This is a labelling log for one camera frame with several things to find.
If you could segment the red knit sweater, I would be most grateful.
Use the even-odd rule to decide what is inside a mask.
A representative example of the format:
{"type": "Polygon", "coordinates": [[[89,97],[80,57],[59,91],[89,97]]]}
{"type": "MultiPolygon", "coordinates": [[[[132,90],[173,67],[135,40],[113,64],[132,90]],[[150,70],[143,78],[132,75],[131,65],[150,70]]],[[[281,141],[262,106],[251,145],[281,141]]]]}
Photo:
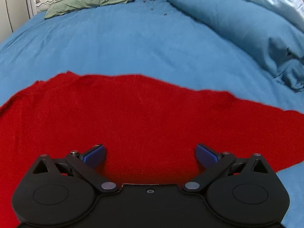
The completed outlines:
{"type": "Polygon", "coordinates": [[[286,227],[303,227],[303,114],[194,91],[141,75],[71,72],[14,94],[1,106],[1,227],[16,227],[11,197],[35,159],[96,144],[97,172],[111,181],[183,184],[203,168],[197,144],[246,158],[264,156],[287,189],[286,227]]]}

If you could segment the rolled blue duvet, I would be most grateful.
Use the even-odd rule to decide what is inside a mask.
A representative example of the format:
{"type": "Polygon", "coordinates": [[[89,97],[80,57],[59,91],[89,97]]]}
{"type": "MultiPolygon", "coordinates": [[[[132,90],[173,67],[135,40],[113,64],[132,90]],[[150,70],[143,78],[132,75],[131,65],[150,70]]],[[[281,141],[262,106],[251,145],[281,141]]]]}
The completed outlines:
{"type": "Polygon", "coordinates": [[[245,0],[167,0],[247,52],[295,92],[303,91],[303,32],[245,0]]]}

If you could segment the blue bed sheet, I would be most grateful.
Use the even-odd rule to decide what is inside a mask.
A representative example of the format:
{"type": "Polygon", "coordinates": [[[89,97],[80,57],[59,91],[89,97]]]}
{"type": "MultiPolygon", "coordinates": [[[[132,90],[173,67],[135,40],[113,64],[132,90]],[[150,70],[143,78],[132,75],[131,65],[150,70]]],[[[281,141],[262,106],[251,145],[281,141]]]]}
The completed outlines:
{"type": "Polygon", "coordinates": [[[48,20],[36,15],[1,44],[1,106],[35,82],[67,72],[141,75],[303,114],[303,93],[165,0],[84,9],[48,20]]]}

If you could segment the green pillow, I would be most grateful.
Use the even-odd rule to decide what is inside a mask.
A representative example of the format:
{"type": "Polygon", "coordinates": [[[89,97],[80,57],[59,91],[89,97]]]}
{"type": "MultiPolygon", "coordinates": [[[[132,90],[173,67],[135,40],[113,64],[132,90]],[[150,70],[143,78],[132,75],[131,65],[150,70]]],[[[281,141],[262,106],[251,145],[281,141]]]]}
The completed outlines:
{"type": "Polygon", "coordinates": [[[58,0],[50,5],[44,19],[64,15],[73,11],[106,5],[125,4],[133,0],[58,0]]]}

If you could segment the white grey wardrobe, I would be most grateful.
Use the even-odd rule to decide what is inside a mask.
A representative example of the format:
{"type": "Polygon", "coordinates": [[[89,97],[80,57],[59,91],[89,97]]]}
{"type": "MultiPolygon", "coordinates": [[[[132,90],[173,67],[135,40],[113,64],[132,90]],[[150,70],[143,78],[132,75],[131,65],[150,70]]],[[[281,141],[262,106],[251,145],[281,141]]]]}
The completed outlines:
{"type": "Polygon", "coordinates": [[[1,43],[30,18],[27,0],[1,0],[1,43]]]}

